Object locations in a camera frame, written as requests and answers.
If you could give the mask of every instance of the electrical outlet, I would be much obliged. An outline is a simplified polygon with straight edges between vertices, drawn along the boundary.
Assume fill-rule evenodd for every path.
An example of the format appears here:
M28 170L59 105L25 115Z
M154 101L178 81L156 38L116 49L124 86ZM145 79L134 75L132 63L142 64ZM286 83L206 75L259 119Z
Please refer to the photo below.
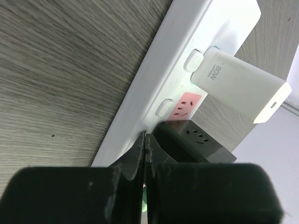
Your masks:
M234 55L260 16L261 11L254 0L173 0L92 166L111 165L132 147L143 130L151 133L168 119L176 122L191 119L207 96L190 81L202 60L200 54L217 46ZM174 110L172 107L185 97L186 92L201 96L200 101L193 102L193 109L191 104L188 108L175 107L175 110L183 108L185 112L174 115L173 111L169 116L167 107L169 111ZM170 101L165 108L162 105L162 112L157 113L166 99Z
M189 139L200 144L203 147L213 147L212 141L200 129L187 129L186 134Z
M196 105L201 99L201 95L185 92L177 105L171 112L168 120L187 120Z

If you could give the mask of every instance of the white wall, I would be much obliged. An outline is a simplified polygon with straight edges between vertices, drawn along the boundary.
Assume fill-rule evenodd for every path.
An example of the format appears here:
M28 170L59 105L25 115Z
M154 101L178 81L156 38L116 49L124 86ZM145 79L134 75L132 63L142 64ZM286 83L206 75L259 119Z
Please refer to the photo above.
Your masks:
M258 124L233 151L238 163L263 167L286 212L284 224L299 224L299 117L284 108Z
M292 93L288 100L299 105L299 46L297 47L287 81L290 83L292 88Z

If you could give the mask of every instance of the pink outlet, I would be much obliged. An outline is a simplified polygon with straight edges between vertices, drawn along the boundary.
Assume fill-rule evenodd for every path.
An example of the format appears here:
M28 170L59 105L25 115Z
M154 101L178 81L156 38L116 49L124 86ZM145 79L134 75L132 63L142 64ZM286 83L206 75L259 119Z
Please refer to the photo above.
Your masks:
M171 112L168 120L187 120L200 98L201 95L185 92Z

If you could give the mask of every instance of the outlet switch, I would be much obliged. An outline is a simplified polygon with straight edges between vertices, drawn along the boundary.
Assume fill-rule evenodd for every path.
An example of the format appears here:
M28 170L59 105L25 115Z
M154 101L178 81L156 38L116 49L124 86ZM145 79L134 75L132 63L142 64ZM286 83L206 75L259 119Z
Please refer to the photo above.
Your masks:
M159 117L164 117L167 114L167 112L170 110L172 105L173 105L173 101L171 99L163 100L156 111L156 115L158 115Z
M188 56L184 64L184 69L186 69L188 72L195 72L203 60L204 56L202 53L194 49Z

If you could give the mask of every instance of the power adapter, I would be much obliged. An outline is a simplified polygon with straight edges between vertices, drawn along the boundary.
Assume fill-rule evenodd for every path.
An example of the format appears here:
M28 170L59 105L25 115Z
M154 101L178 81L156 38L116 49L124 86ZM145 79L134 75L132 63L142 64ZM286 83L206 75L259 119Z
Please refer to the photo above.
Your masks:
M292 91L285 80L215 47L206 51L191 82L254 124L266 122Z
M233 163L236 160L191 120L162 122L153 135L160 147L177 162Z

